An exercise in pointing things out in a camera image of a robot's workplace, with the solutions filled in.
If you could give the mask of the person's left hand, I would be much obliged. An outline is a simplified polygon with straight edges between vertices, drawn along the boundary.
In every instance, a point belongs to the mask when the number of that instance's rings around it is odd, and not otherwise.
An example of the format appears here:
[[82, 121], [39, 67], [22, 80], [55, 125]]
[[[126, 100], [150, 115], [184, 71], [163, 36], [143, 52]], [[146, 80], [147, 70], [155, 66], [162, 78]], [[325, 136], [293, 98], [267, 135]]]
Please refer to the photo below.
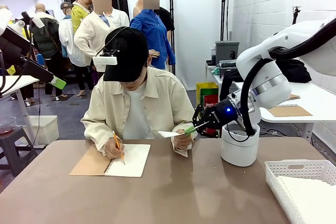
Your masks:
[[173, 145], [178, 150], [186, 150], [192, 143], [193, 138], [190, 134], [185, 134], [183, 129], [177, 130], [178, 135], [173, 138]]

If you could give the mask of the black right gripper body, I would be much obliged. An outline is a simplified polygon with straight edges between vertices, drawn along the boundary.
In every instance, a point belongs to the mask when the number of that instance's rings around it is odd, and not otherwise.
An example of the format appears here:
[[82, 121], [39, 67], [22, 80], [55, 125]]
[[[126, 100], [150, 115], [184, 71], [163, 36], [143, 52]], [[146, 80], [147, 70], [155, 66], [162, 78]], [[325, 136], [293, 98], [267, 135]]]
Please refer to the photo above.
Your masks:
[[237, 121], [238, 117], [237, 103], [230, 99], [222, 100], [214, 106], [207, 107], [207, 128], [219, 130], [222, 126]]

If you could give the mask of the person's right hand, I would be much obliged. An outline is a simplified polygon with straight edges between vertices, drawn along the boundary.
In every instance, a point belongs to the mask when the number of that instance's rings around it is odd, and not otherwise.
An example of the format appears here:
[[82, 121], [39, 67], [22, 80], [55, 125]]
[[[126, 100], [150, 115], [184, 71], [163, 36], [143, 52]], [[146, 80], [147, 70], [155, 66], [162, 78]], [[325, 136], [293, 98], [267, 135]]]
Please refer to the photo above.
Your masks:
[[118, 144], [116, 143], [116, 140], [114, 138], [110, 138], [105, 144], [104, 144], [104, 154], [110, 159], [114, 158], [120, 158], [124, 155], [124, 145], [122, 141], [117, 137]]

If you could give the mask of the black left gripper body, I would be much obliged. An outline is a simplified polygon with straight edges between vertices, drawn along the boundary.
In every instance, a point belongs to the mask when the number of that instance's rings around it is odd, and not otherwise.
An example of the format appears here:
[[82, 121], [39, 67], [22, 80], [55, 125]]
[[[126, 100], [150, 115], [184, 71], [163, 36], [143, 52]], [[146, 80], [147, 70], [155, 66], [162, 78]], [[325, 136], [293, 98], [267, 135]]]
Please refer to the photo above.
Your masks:
[[1, 51], [6, 66], [25, 66], [30, 42], [7, 26], [1, 35]]

